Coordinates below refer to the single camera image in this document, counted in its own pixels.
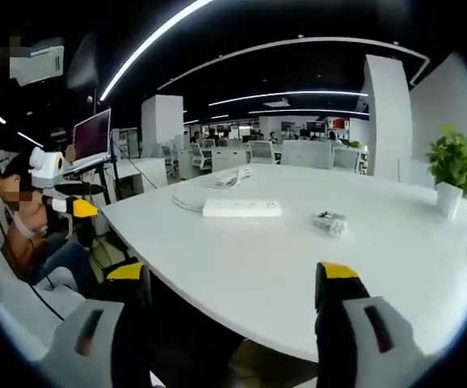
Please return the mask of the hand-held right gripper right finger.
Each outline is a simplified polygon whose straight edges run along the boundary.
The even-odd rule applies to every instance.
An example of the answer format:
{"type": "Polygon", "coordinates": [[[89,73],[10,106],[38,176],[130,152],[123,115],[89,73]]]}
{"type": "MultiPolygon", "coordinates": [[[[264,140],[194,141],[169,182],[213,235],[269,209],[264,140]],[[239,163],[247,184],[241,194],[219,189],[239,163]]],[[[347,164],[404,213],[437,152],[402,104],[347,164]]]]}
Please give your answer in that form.
{"type": "Polygon", "coordinates": [[[315,310],[319,387],[412,387],[434,364],[410,323],[347,266],[318,263],[315,310]]]}

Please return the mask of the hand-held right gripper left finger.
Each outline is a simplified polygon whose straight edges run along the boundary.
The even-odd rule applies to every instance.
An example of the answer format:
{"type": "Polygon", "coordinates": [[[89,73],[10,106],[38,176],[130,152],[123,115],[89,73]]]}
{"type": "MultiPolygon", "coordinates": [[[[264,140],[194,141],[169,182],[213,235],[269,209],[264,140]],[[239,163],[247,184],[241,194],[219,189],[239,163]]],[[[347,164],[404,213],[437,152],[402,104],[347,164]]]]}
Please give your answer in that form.
{"type": "Polygon", "coordinates": [[[99,298],[86,299],[55,329],[37,363],[55,387],[151,387],[148,271],[117,265],[99,298]]]}

